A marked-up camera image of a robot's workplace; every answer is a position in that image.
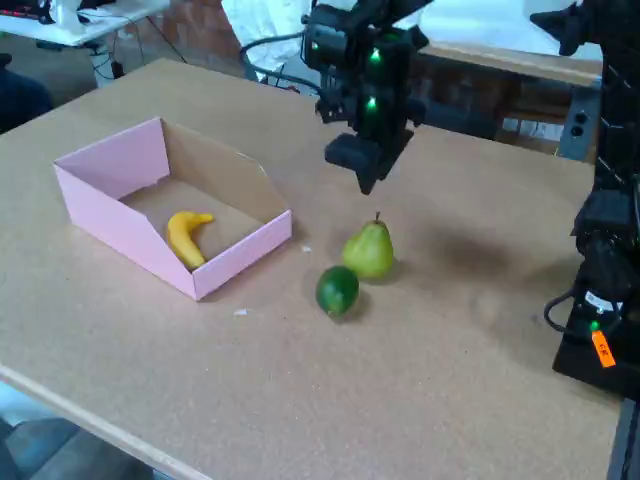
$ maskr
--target cardboard box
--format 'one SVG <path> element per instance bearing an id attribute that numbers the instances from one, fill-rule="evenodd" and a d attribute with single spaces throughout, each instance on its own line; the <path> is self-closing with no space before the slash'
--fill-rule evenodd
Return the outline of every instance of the cardboard box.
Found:
<path id="1" fill-rule="evenodd" d="M 198 300 L 291 237 L 291 210 L 254 160 L 159 118 L 59 159 L 71 221 Z M 212 213 L 190 272 L 165 242 L 180 210 Z"/>
<path id="2" fill-rule="evenodd" d="M 564 119 L 542 115 L 516 114 L 505 118 L 495 141 L 555 155 L 564 130 Z"/>

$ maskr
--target green led light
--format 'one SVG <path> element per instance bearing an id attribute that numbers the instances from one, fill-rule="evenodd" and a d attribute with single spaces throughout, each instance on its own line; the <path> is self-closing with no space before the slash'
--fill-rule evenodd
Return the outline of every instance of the green led light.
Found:
<path id="1" fill-rule="evenodd" d="M 376 97 L 369 97 L 369 101 L 367 102 L 367 110 L 373 112 L 378 109 L 378 102 L 376 101 Z"/>
<path id="2" fill-rule="evenodd" d="M 373 53 L 369 56 L 369 60 L 372 63 L 380 63 L 382 61 L 382 57 L 380 56 L 380 50 L 377 48 L 373 49 Z"/>

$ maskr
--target box flap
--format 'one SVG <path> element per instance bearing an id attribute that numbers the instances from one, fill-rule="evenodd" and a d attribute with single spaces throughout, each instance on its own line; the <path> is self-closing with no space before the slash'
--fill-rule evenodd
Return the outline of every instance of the box flap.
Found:
<path id="1" fill-rule="evenodd" d="M 256 220 L 287 210 L 262 167 L 249 157 L 185 127 L 162 122 L 171 176 Z"/>
<path id="2" fill-rule="evenodd" d="M 223 285 L 290 237 L 291 210 L 287 210 L 195 270 L 196 300 Z"/>
<path id="3" fill-rule="evenodd" d="M 159 118 L 59 159 L 56 164 L 111 198 L 120 199 L 169 175 Z"/>

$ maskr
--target white desk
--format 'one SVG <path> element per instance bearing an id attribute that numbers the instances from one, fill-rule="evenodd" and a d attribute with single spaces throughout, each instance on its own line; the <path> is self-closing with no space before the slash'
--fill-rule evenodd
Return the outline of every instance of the white desk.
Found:
<path id="1" fill-rule="evenodd" d="M 96 73 L 96 82 L 101 87 L 109 82 L 113 75 L 109 50 L 100 41 L 106 34 L 125 27 L 148 15 L 160 12 L 169 7 L 170 0 L 118 0 L 116 3 L 104 5 L 96 10 L 84 10 L 84 31 L 72 33 L 56 24 L 42 25 L 37 20 L 0 16 L 0 32 L 13 33 L 22 37 L 44 40 L 68 47 L 79 47 L 89 41 L 97 41 L 99 47 L 92 52 L 91 63 Z"/>

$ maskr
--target table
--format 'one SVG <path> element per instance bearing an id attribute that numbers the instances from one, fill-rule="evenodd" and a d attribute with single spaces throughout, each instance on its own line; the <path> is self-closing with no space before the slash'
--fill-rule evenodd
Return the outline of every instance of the table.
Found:
<path id="1" fill-rule="evenodd" d="M 90 58 L 96 82 L 100 87 L 106 85 L 109 78 L 113 76 L 109 49 L 101 41 L 101 38 L 129 23 L 168 8 L 170 3 L 170 0 L 119 0 L 97 10 L 83 10 L 81 13 L 86 13 L 85 17 L 89 19 L 90 23 L 85 26 L 84 32 L 81 34 L 71 33 L 56 24 L 42 25 L 36 20 L 0 16 L 0 32 L 13 33 L 68 47 L 82 47 L 93 41 L 95 46 Z"/>
<path id="2" fill-rule="evenodd" d="M 602 75 L 602 62 L 538 55 L 501 48 L 434 42 L 422 49 L 421 52 L 581 87 L 595 85 L 599 88 Z"/>
<path id="3" fill-rule="evenodd" d="M 365 197 L 313 105 L 162 60 L 0 137 L 0 380 L 176 478 L 604 478 L 619 400 L 551 370 L 541 320 L 591 167 L 424 127 Z M 72 227 L 51 167 L 156 115 L 259 160 L 296 219 L 201 303 Z M 315 281 L 377 210 L 397 268 L 334 324 Z"/>

